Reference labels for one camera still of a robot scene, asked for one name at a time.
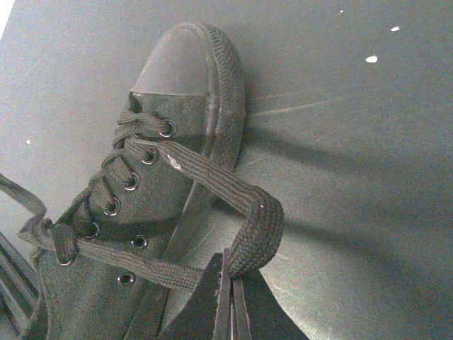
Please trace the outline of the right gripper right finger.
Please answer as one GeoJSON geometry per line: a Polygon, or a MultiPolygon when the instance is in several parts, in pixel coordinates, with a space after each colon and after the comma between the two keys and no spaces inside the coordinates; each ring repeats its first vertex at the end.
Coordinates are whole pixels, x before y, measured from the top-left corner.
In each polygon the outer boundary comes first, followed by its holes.
{"type": "Polygon", "coordinates": [[[308,339],[281,308],[260,271],[234,279],[232,288],[234,339],[308,339]]]}

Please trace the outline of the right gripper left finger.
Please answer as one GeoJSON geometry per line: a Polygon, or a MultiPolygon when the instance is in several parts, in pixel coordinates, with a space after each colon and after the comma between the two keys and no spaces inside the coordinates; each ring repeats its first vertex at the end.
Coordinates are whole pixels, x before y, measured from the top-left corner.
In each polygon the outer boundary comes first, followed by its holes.
{"type": "Polygon", "coordinates": [[[229,250],[214,254],[194,293],[176,318],[157,336],[164,340],[213,340],[230,337],[229,250]]]}

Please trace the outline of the black sneaker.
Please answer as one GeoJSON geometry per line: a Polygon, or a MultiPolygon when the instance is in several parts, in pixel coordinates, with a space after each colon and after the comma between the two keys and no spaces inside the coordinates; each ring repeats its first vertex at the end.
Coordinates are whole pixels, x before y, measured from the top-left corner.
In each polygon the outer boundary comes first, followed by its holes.
{"type": "Polygon", "coordinates": [[[175,142],[232,169],[244,117],[232,41],[205,23],[168,30],[128,95],[101,170],[56,222],[36,212],[20,231],[36,248],[40,282],[22,338],[155,337],[168,289],[102,254],[83,254],[81,245],[174,261],[214,196],[169,165],[155,144],[175,142]]]}

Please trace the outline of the black shoelace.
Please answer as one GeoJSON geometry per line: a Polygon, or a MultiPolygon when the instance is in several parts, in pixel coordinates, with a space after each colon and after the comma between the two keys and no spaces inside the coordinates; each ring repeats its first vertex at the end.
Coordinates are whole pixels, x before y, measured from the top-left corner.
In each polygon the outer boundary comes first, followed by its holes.
{"type": "Polygon", "coordinates": [[[231,246],[231,275],[266,265],[280,245],[283,210],[232,171],[243,120],[241,109],[124,109],[112,152],[56,222],[39,198],[2,177],[2,191],[32,214],[18,236],[35,248],[42,294],[194,290],[202,271],[193,254],[218,208],[245,219],[231,246]]]}

